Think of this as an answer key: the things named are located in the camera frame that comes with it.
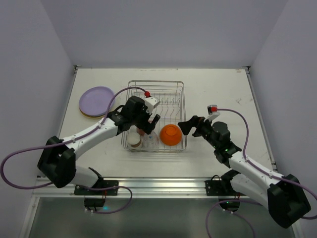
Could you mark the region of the purple plate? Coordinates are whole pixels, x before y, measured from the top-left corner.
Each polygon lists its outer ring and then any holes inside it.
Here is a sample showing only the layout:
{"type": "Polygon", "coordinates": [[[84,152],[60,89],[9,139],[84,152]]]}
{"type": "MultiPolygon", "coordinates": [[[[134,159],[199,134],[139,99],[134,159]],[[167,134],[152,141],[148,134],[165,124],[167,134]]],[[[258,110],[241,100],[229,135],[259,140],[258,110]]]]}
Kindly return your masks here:
{"type": "Polygon", "coordinates": [[[113,98],[114,92],[105,86],[97,86],[90,88],[80,97],[80,111],[93,118],[103,116],[106,109],[113,98]]]}

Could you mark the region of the pink mug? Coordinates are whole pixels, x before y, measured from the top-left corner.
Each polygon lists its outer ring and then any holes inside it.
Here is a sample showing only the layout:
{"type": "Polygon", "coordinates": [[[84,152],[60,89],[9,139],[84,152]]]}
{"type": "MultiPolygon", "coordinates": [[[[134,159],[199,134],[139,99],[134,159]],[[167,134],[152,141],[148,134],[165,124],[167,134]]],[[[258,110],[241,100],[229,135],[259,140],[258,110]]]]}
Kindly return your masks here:
{"type": "Polygon", "coordinates": [[[137,130],[137,133],[140,134],[141,136],[144,136],[144,135],[147,134],[147,133],[144,132],[142,129],[137,128],[136,130],[137,130]]]}

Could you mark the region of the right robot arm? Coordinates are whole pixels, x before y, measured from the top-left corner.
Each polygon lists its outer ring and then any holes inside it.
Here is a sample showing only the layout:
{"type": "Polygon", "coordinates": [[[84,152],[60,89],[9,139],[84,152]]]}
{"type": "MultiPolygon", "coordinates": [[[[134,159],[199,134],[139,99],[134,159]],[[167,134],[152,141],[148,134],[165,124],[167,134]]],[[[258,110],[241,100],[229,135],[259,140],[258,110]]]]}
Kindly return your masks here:
{"type": "Polygon", "coordinates": [[[284,176],[270,170],[244,155],[231,141],[227,124],[193,116],[178,126],[184,135],[194,128],[193,136],[207,141],[214,148],[217,160],[230,169],[221,179],[227,180],[235,192],[265,207],[281,227],[290,227],[310,212],[311,206],[299,180],[292,174],[284,176]]]}

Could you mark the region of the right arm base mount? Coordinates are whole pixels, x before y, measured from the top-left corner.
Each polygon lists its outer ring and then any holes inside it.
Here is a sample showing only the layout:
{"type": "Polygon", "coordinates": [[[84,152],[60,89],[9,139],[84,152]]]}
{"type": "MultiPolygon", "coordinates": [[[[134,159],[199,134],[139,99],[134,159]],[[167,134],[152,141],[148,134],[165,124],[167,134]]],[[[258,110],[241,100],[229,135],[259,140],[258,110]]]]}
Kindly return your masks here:
{"type": "Polygon", "coordinates": [[[225,196],[225,198],[219,198],[219,201],[225,200],[239,200],[240,193],[236,192],[231,181],[238,175],[239,172],[230,170],[224,173],[222,176],[214,175],[212,178],[205,181],[205,190],[207,196],[225,196]]]}

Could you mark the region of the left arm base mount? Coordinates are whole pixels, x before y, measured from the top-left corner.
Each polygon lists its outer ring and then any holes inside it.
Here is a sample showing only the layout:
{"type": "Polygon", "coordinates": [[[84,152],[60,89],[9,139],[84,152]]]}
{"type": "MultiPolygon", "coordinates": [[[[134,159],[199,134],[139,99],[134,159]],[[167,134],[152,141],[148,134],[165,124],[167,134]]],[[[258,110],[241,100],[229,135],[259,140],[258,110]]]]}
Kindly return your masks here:
{"type": "Polygon", "coordinates": [[[98,180],[92,188],[76,185],[74,194],[85,196],[84,206],[97,210],[104,206],[107,196],[117,196],[119,181],[117,180],[98,180]]]}

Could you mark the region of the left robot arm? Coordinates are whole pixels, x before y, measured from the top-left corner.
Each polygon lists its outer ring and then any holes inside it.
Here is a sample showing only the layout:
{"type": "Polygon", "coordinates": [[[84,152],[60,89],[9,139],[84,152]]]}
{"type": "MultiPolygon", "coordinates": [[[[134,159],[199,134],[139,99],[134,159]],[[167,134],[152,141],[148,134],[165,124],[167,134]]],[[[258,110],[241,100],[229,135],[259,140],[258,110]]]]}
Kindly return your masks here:
{"type": "Polygon", "coordinates": [[[77,166],[77,159],[101,142],[128,131],[131,126],[136,126],[147,134],[151,133],[160,119],[159,115],[155,115],[150,120],[158,105],[159,99],[154,96],[144,99],[131,96],[125,105],[109,112],[93,126],[64,139],[51,137],[38,161],[38,169],[57,188],[68,184],[93,190],[102,188],[102,176],[92,168],[77,166]]]}

